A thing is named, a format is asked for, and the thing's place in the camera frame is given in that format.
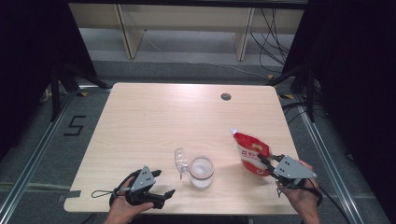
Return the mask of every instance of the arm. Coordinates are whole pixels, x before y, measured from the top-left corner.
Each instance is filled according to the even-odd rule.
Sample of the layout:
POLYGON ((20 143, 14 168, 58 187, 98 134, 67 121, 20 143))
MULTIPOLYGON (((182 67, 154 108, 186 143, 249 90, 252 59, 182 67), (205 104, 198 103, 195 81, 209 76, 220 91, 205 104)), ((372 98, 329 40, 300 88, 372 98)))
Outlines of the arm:
MULTIPOLYGON (((131 177, 126 181, 125 186, 133 179, 131 177)), ((142 203, 137 206, 128 204, 124 196, 117 197, 113 204, 111 204, 110 211, 107 214, 105 224, 128 224, 136 215, 147 211, 154 206, 154 203, 142 203)))
MULTIPOLYGON (((299 161, 302 165, 312 170, 312 166, 304 161, 299 161)), ((318 183, 315 179, 311 181, 305 180, 304 186, 306 188, 318 188, 318 183)), ((291 206, 303 219, 305 224, 319 224, 320 220, 318 217, 317 201, 318 198, 313 193, 303 189, 282 189, 282 192, 289 199, 291 206)))

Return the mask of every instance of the gray carpet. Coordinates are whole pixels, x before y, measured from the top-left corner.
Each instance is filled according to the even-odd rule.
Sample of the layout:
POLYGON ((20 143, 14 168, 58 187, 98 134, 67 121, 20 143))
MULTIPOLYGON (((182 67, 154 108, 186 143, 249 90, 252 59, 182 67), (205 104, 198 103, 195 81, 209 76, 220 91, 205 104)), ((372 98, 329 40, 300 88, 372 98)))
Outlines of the gray carpet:
MULTIPOLYGON (((108 84, 129 81, 263 85, 267 82, 263 77, 257 75, 209 64, 94 62, 94 66, 101 80, 108 84)), ((272 72, 266 72, 260 66, 238 66, 237 68, 251 73, 259 73, 264 77, 273 74, 272 72)), ((80 84, 91 84, 79 78, 78 82, 80 84)), ((278 93, 290 93, 291 82, 292 80, 287 80, 277 85, 278 93)), ((89 91, 87 96, 76 96, 73 99, 9 223, 81 223, 90 215, 65 212, 63 203, 59 202, 59 197, 66 194, 74 180, 108 95, 108 91, 89 91), (74 122, 84 127, 79 135, 65 136, 65 133, 77 132, 77 129, 68 127, 74 116, 85 116, 85 118, 75 119, 74 122)), ((283 99, 280 101, 282 105, 295 102, 294 100, 283 99)), ((40 136, 46 130, 50 120, 50 107, 50 102, 46 102, 37 109, 32 121, 27 125, 20 143, 1 162, 0 182, 3 185, 0 185, 2 190, 0 191, 0 197, 4 198, 7 195, 9 185, 5 183, 13 183, 18 178, 24 164, 38 144, 40 136)), ((320 105, 315 105, 315 112, 316 125, 323 141, 336 161, 348 189, 354 196, 365 223, 389 223, 373 193, 362 178, 358 167, 353 161, 346 159, 345 153, 347 150, 340 141, 331 120, 326 118, 326 114, 320 105)), ((285 117, 289 122, 290 132, 299 157, 315 167, 319 184, 339 203, 332 182, 311 136, 305 128, 300 111, 297 107, 294 107, 286 113, 285 117)), ((327 198, 324 198, 319 213, 322 223, 346 223, 327 198)), ((106 214, 99 214, 90 219, 88 223, 101 223, 105 216, 106 214)), ((300 223, 298 216, 252 218, 256 224, 300 223)))

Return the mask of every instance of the human hand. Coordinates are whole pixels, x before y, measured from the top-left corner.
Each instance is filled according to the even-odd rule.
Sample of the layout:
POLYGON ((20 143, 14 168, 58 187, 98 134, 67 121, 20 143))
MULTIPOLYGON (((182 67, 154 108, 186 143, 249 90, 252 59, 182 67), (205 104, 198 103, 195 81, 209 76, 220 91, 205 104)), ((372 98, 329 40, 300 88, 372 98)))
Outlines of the human hand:
MULTIPOLYGON (((298 161, 300 164, 306 168, 313 170, 313 167, 304 161, 298 161)), ((315 194, 310 191, 303 189, 286 189, 281 183, 276 181, 279 189, 286 195, 289 199, 291 206, 296 210, 296 212, 303 219, 305 224, 318 224, 320 223, 317 211, 318 198, 315 194)), ((310 178, 306 179, 304 182, 305 188, 318 188, 318 182, 316 179, 310 178)))
MULTIPOLYGON (((134 179, 129 178, 124 187, 127 187, 130 181, 134 179)), ((125 199, 125 191, 120 191, 117 198, 114 199, 113 204, 111 204, 110 211, 107 214, 105 224, 127 224, 130 223, 134 217, 144 211, 149 210, 154 206, 154 203, 142 203, 139 205, 130 205, 125 199)))

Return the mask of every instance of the black cable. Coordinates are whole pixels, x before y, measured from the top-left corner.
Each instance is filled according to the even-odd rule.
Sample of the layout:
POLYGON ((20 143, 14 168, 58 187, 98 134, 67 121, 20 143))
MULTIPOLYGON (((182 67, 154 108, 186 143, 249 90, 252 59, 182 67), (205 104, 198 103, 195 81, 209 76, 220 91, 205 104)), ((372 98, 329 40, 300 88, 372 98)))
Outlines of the black cable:
POLYGON ((282 105, 282 109, 284 110, 284 109, 287 109, 287 108, 295 107, 295 106, 297 106, 297 105, 305 105, 305 104, 306 104, 306 101, 304 101, 304 102, 297 102, 297 103, 291 103, 291 104, 288 104, 288 105, 282 105))
POLYGON ((107 195, 107 194, 111 194, 111 193, 113 193, 113 191, 110 191, 110 190, 96 190, 96 191, 94 191, 92 194, 91 194, 91 197, 93 197, 93 198, 99 198, 99 197, 103 197, 103 196, 105 196, 105 195, 107 195), (103 192, 103 194, 100 194, 100 195, 97 195, 97 196, 93 196, 93 194, 94 193, 96 193, 96 192, 103 192))
MULTIPOLYGON (((271 26, 268 26, 268 30, 271 30, 272 29, 272 24, 271 24, 271 26)), ((265 43, 267 43, 269 46, 271 46, 272 48, 274 48, 274 49, 278 49, 276 46, 274 46, 273 44, 271 44, 270 42, 268 42, 268 37, 270 36, 270 33, 268 32, 268 34, 267 34, 267 36, 266 37, 264 37, 264 34, 262 33, 262 38, 264 39, 264 44, 265 43)))
POLYGON ((256 37, 254 37, 253 33, 250 33, 250 35, 253 37, 254 41, 257 43, 257 45, 259 45, 259 47, 261 48, 260 50, 260 56, 262 55, 262 52, 264 51, 265 53, 267 53, 268 56, 270 56, 272 59, 274 59, 274 61, 276 61, 277 63, 280 63, 282 65, 284 65, 284 63, 282 61, 280 61, 277 57, 275 57, 270 51, 268 51, 268 49, 264 48, 263 45, 265 44, 260 44, 259 41, 257 41, 256 37))
POLYGON ((308 181, 311 183, 312 187, 314 188, 314 190, 316 192, 312 192, 311 190, 309 190, 310 192, 312 192, 313 194, 315 194, 318 197, 318 201, 317 201, 317 207, 320 206, 321 202, 323 201, 323 196, 321 195, 321 193, 318 191, 317 187, 315 187, 314 183, 312 182, 311 179, 308 178, 308 181))
POLYGON ((350 224, 349 218, 347 218, 347 214, 343 211, 343 209, 338 205, 338 203, 329 195, 329 193, 321 186, 319 185, 320 190, 330 199, 330 201, 335 205, 335 207, 340 211, 340 213, 343 215, 344 219, 348 224, 350 224))
POLYGON ((297 117, 299 117, 300 115, 302 115, 303 113, 305 113, 305 111, 298 113, 296 116, 294 116, 291 120, 288 121, 288 124, 290 124, 292 121, 294 121, 297 117))
POLYGON ((268 72, 273 72, 273 73, 280 73, 279 71, 275 71, 275 70, 271 70, 269 68, 266 68, 263 64, 262 64, 262 46, 260 45, 260 43, 256 40, 256 38, 254 37, 254 35, 252 33, 250 33, 250 35, 253 37, 253 39, 256 41, 256 43, 259 45, 259 47, 261 47, 260 49, 260 54, 259 54, 259 61, 260 61, 260 65, 262 66, 262 68, 268 72))
POLYGON ((318 116, 318 117, 320 117, 320 118, 322 118, 322 119, 328 119, 328 118, 329 118, 329 116, 328 116, 327 114, 326 114, 326 115, 324 115, 324 116, 323 116, 323 115, 320 115, 320 114, 318 114, 318 113, 317 113, 317 111, 318 111, 318 110, 320 110, 320 111, 322 111, 322 110, 326 111, 326 110, 325 110, 325 109, 323 109, 323 108, 322 108, 322 109, 314 109, 314 114, 315 114, 316 116, 318 116))
POLYGON ((94 218, 94 217, 96 217, 95 213, 90 214, 87 218, 85 218, 84 221, 81 222, 81 224, 87 223, 89 220, 91 220, 91 218, 94 218))
POLYGON ((265 17, 264 11, 262 10, 262 16, 264 17, 265 23, 267 23, 267 27, 268 27, 268 31, 269 31, 268 34, 271 34, 271 36, 273 37, 273 39, 274 39, 275 42, 277 43, 278 48, 275 47, 275 46, 273 46, 273 45, 271 45, 271 44, 270 44, 270 46, 274 47, 275 49, 280 50, 280 51, 281 51, 280 54, 284 56, 283 50, 285 50, 286 52, 289 52, 289 49, 286 48, 286 47, 284 47, 283 45, 281 45, 281 44, 279 43, 279 40, 278 40, 278 38, 277 38, 277 33, 274 35, 274 32, 272 31, 272 27, 273 27, 273 25, 274 25, 274 27, 275 27, 275 32, 276 32, 275 14, 276 14, 276 10, 273 9, 273 20, 272 20, 271 25, 270 25, 269 22, 268 22, 268 20, 267 20, 267 18, 265 17))
POLYGON ((285 54, 283 53, 283 50, 282 50, 282 48, 280 47, 279 39, 277 38, 276 23, 275 23, 276 9, 273 8, 273 9, 272 9, 272 12, 273 12, 273 22, 274 22, 274 32, 275 32, 275 35, 274 35, 273 32, 271 32, 271 33, 272 33, 272 36, 273 36, 275 42, 276 42, 277 45, 278 45, 278 49, 279 49, 280 56, 282 56, 283 62, 285 62, 285 61, 286 61, 286 56, 285 56, 285 54))
POLYGON ((286 115, 290 110, 291 110, 291 107, 289 107, 288 110, 283 113, 283 115, 286 115))

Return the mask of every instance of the floor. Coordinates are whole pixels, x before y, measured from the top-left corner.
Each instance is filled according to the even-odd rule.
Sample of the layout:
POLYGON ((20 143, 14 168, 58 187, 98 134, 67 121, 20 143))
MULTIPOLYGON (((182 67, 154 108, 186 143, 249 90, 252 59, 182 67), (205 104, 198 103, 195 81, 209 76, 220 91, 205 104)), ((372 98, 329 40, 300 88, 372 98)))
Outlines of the floor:
MULTIPOLYGON (((126 58, 117 30, 81 29, 99 78, 108 84, 117 81, 200 82, 264 85, 269 75, 278 76, 282 64, 261 54, 252 37, 245 60, 234 54, 232 34, 209 32, 147 31, 136 57, 126 58)), ((254 36, 262 43, 261 34, 254 36)), ((293 35, 279 35, 289 48, 293 35)), ((278 49, 268 48, 281 62, 278 49)), ((290 96, 292 79, 276 86, 282 105, 302 101, 304 95, 290 96)), ((1 223, 101 223, 106 214, 70 214, 63 210, 64 197, 73 182, 79 163, 106 103, 109 91, 89 88, 79 80, 83 94, 62 96, 64 112, 50 122, 51 103, 44 101, 26 126, 21 141, 0 163, 0 200, 14 200, 1 223), (70 120, 85 116, 79 137, 70 120)), ((316 122, 310 122, 302 106, 285 109, 285 118, 299 157, 311 163, 324 197, 319 214, 322 223, 346 223, 329 197, 346 210, 351 223, 389 223, 375 196, 362 178, 359 168, 346 158, 347 149, 317 98, 316 122)), ((249 223, 300 223, 295 215, 249 217, 249 223)))

